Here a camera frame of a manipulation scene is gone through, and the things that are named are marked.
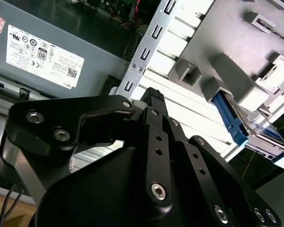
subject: barcode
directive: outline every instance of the barcode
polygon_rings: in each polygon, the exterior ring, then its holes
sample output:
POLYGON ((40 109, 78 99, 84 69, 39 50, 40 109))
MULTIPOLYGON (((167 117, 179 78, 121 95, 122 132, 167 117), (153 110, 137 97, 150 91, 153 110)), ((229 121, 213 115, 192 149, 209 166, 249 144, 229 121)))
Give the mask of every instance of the barcode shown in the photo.
POLYGON ((71 78, 76 78, 77 76, 77 71, 76 70, 73 70, 71 68, 68 68, 67 70, 67 76, 71 77, 71 78))

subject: black metal bracket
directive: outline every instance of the black metal bracket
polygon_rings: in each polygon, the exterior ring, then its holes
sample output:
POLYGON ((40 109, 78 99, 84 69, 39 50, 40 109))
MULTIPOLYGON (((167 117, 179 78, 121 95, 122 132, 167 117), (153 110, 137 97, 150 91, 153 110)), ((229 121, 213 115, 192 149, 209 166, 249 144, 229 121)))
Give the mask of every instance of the black metal bracket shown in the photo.
POLYGON ((159 91, 142 101, 146 108, 121 96, 11 108, 0 172, 31 193, 38 226, 281 226, 203 138, 187 139, 159 91), (70 174, 72 154, 116 140, 124 147, 70 174))

